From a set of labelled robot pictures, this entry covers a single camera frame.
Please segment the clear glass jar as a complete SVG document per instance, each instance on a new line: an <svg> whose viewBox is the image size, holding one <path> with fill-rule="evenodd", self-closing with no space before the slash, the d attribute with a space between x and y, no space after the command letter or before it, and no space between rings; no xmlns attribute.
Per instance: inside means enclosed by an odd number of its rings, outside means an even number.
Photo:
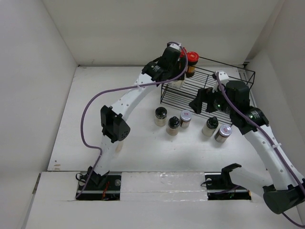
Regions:
<svg viewBox="0 0 305 229"><path fill-rule="evenodd" d="M169 83L169 86L174 89L180 89L183 87L185 80L175 80Z"/></svg>
<svg viewBox="0 0 305 229"><path fill-rule="evenodd" d="M115 149L116 153L119 153L123 148L124 141L120 141Z"/></svg>

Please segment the clear glass jar front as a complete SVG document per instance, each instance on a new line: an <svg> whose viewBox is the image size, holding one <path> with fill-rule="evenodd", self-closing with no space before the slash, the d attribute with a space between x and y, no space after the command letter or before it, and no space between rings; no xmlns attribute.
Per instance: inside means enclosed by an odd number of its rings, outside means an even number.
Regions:
<svg viewBox="0 0 305 229"><path fill-rule="evenodd" d="M120 141L115 149L116 153L119 153L123 148L124 141Z"/></svg>

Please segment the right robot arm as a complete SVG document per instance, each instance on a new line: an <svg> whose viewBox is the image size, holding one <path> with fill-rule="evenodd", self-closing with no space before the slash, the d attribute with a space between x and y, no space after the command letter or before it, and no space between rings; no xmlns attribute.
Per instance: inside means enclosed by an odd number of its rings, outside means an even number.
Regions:
<svg viewBox="0 0 305 229"><path fill-rule="evenodd" d="M253 174L234 163L222 168L220 182L226 188L242 186L261 196L275 214L301 204L305 200L305 178L293 166L275 139L264 113L250 105L250 89L243 81L229 81L223 88L200 88L189 106L199 114L202 104L206 112L223 112L230 116L246 140L254 147L271 178Z"/></svg>

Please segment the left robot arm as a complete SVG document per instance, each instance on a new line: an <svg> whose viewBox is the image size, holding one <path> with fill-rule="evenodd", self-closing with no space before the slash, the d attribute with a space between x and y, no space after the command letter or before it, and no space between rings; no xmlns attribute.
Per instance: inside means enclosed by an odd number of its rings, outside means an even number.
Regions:
<svg viewBox="0 0 305 229"><path fill-rule="evenodd" d="M127 119L133 109L151 91L163 83L179 79L185 72L187 60L181 59L183 48L180 43L167 44L161 57L144 66L134 85L111 106L100 110L102 141L100 156L93 168L88 169L88 180L95 189L106 185L110 162L118 144L130 133Z"/></svg>

